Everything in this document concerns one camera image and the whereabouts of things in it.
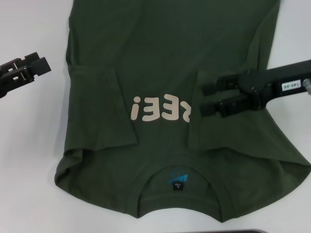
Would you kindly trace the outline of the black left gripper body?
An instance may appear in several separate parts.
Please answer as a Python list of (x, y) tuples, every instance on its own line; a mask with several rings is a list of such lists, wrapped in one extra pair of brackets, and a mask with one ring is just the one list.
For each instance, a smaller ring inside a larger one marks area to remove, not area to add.
[(14, 80), (11, 71), (17, 69), (16, 62), (8, 62), (0, 66), (0, 97), (3, 98), (8, 92), (18, 88), (18, 77)]

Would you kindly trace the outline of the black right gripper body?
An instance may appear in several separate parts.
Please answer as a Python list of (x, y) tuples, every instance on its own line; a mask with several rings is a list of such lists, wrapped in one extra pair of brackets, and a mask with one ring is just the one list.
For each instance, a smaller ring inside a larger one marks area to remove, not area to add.
[(250, 110), (260, 110), (273, 99), (311, 91), (310, 60), (264, 71), (249, 71), (238, 80)]

